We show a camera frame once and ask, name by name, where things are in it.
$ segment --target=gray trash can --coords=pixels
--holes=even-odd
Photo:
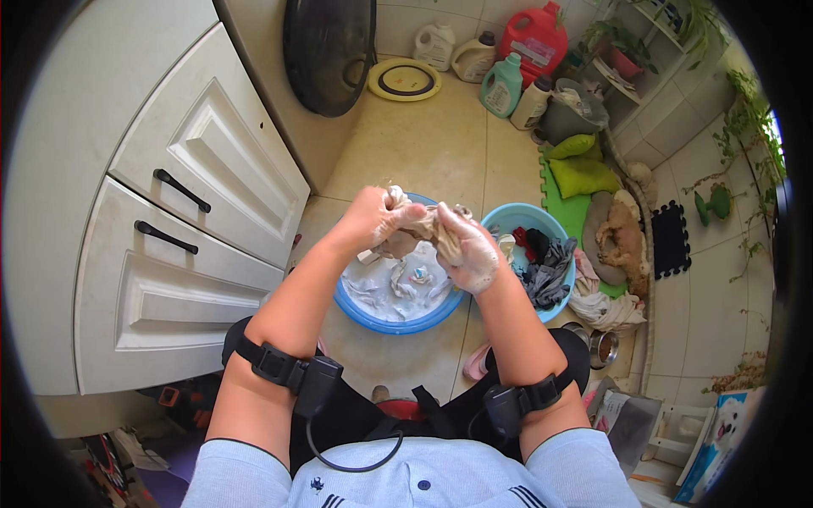
[[[596,96],[585,90],[585,87],[567,78],[556,80],[555,90],[574,89],[582,102],[590,106],[590,113],[584,117],[567,103],[557,101],[556,94],[550,98],[548,111],[539,121],[539,126],[548,135],[548,142],[556,146],[576,134],[592,134],[605,128],[610,116],[604,105]]]

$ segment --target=soapy hand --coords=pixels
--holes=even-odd
[[[331,234],[340,238],[355,255],[379,245],[398,228],[426,215],[424,205],[416,203],[395,211],[389,209],[392,205],[392,198],[385,189],[365,187],[353,198]]]
[[[460,239],[460,259],[437,255],[437,262],[461,289],[477,295],[493,282],[499,267],[500,252],[488,231],[475,221],[466,221],[444,203],[437,206],[441,224]]]

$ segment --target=black cabinet handle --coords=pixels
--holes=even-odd
[[[166,184],[170,184],[172,187],[175,187],[176,189],[181,191],[187,198],[194,201],[195,204],[198,205],[198,208],[200,208],[200,210],[203,213],[207,214],[211,211],[211,205],[209,203],[203,201],[198,196],[195,196],[195,194],[191,190],[181,185],[178,180],[172,178],[172,175],[167,173],[166,170],[163,170],[159,167],[158,169],[153,171],[153,177],[157,178],[158,180],[161,180]]]
[[[186,243],[185,241],[180,241],[177,238],[170,237],[165,232],[160,231],[158,229],[153,228],[148,223],[144,222],[143,220],[137,220],[134,224],[136,230],[139,232],[144,233],[145,235],[150,235],[151,237],[160,238],[161,240],[168,241],[173,245],[179,246],[183,250],[188,250],[192,254],[198,253],[198,246],[192,245],[190,243]]]

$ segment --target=black bottle cap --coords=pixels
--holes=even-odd
[[[493,32],[489,32],[488,30],[484,31],[477,40],[486,46],[494,46],[497,44],[497,41],[494,40]]]
[[[550,89],[554,86],[554,82],[550,79],[550,76],[542,74],[533,81],[533,85],[543,92],[550,92]]]

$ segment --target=light blue shirt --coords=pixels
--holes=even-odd
[[[323,456],[347,467],[381,460],[395,439],[352,443]],[[316,459],[293,481],[269,453],[213,440],[198,455],[184,508],[215,506],[640,506],[604,432],[577,428],[542,443],[523,466],[477,441],[406,437],[384,466],[335,471]]]

